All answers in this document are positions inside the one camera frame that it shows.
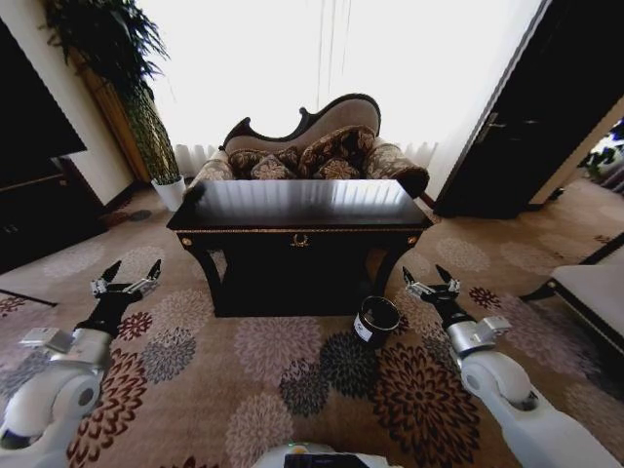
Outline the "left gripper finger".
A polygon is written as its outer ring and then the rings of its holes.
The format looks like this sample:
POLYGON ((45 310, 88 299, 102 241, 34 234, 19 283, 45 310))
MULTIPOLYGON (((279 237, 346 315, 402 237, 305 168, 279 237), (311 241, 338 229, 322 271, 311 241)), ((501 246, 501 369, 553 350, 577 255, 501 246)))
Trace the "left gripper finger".
POLYGON ((93 296, 101 296, 108 291, 108 286, 116 277, 121 264, 121 260, 114 262, 106 268, 97 279, 91 281, 91 291, 93 296))
POLYGON ((143 298, 158 286, 161 275, 161 259, 157 259, 144 278, 124 288, 124 294, 130 297, 143 298))

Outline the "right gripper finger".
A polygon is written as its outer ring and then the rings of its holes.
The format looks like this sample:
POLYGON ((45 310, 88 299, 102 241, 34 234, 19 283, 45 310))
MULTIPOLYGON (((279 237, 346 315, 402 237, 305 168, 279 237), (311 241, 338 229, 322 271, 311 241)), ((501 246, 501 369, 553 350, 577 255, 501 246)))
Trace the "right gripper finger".
POLYGON ((440 264, 435 265, 436 270, 447 286, 447 289, 450 293, 459 293, 460 291, 460 282, 452 277, 452 275, 440 264))
POLYGON ((408 293, 417 298, 422 298, 423 296, 427 296, 432 293, 432 290, 428 286, 417 282, 405 266, 402 267, 402 272, 408 293))

